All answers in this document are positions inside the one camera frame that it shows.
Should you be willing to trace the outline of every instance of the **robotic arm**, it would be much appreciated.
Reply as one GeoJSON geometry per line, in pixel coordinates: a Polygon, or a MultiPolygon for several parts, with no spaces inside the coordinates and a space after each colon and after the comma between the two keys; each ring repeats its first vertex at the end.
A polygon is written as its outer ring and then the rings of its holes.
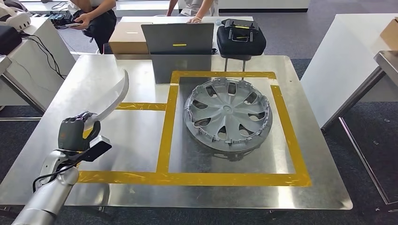
{"type": "Polygon", "coordinates": [[[40,176],[33,182],[33,197],[25,205],[12,225],[53,225],[72,187],[79,178],[76,165],[92,162],[111,149],[107,138],[98,135],[99,121],[94,123],[84,139],[84,123],[94,114],[84,112],[62,121],[58,134],[58,150],[44,160],[40,176]]]}

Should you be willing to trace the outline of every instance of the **laptop lid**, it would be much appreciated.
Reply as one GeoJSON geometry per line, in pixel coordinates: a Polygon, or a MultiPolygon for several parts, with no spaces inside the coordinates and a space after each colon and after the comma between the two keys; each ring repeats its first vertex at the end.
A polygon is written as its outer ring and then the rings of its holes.
{"type": "Polygon", "coordinates": [[[141,25],[150,54],[211,54],[214,23],[141,25]]]}

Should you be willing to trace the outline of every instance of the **white headset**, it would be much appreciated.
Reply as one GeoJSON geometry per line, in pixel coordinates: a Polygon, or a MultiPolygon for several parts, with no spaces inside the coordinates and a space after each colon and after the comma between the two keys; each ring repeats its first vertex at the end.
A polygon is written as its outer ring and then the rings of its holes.
{"type": "Polygon", "coordinates": [[[30,26],[31,18],[28,13],[15,7],[8,7],[0,0],[0,18],[10,15],[9,18],[0,21],[0,25],[11,26],[17,30],[23,30],[30,26]]]}

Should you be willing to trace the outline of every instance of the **black device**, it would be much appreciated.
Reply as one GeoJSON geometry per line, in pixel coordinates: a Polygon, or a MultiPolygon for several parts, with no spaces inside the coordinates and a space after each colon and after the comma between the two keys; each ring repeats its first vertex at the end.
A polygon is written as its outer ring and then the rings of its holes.
{"type": "Polygon", "coordinates": [[[56,13],[56,14],[51,14],[48,19],[51,21],[51,23],[57,28],[57,27],[62,27],[65,26],[66,24],[71,24],[75,23],[73,21],[73,16],[69,11],[66,11],[65,13],[56,13]]]}
{"type": "Polygon", "coordinates": [[[0,26],[0,55],[8,55],[22,42],[14,27],[0,26]]]}
{"type": "Polygon", "coordinates": [[[267,45],[258,24],[254,21],[224,20],[217,30],[217,44],[224,58],[249,60],[262,55],[267,45]]]}
{"type": "Polygon", "coordinates": [[[94,113],[86,111],[62,121],[58,133],[58,151],[63,152],[68,158],[64,164],[92,162],[112,147],[107,138],[98,136],[101,130],[99,121],[94,122],[90,134],[83,138],[84,123],[93,115],[94,113]]]}

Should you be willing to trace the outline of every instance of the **metal table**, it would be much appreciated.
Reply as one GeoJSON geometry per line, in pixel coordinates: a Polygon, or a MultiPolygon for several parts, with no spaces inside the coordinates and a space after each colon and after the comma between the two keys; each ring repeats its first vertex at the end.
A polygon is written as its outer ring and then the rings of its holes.
{"type": "Polygon", "coordinates": [[[382,99],[379,101],[397,101],[397,92],[395,93],[392,91],[393,97],[389,97],[385,94],[385,92],[381,91],[380,88],[377,88],[377,84],[382,80],[385,79],[389,87],[393,90],[398,89],[398,51],[380,51],[375,57],[375,61],[379,65],[376,70],[371,74],[371,76],[363,83],[363,85],[354,93],[354,96],[348,99],[347,104],[345,105],[344,109],[339,113],[338,119],[340,120],[341,125],[343,126],[345,132],[348,135],[351,143],[354,146],[354,149],[357,151],[363,165],[366,168],[370,178],[372,179],[373,183],[375,184],[377,191],[379,192],[380,196],[382,197],[385,205],[376,208],[376,210],[387,211],[387,212],[397,212],[398,211],[398,202],[392,202],[389,200],[388,196],[386,195],[383,187],[381,186],[379,180],[377,179],[375,173],[372,170],[372,167],[366,160],[364,154],[362,153],[357,141],[355,140],[354,136],[352,135],[349,127],[347,126],[343,116],[349,109],[351,109],[358,101],[362,100],[366,97],[368,93],[376,92],[380,93],[379,96],[382,96],[382,99]]]}
{"type": "Polygon", "coordinates": [[[130,74],[123,103],[103,122],[112,149],[83,162],[66,205],[263,209],[352,208],[290,59],[257,56],[245,63],[212,56],[212,71],[177,72],[155,84],[151,60],[81,56],[0,185],[0,204],[26,204],[44,157],[57,148],[60,122],[87,109],[130,74]],[[271,105],[273,125],[260,146],[238,160],[208,151],[188,135],[185,76],[245,77],[271,105]]]}

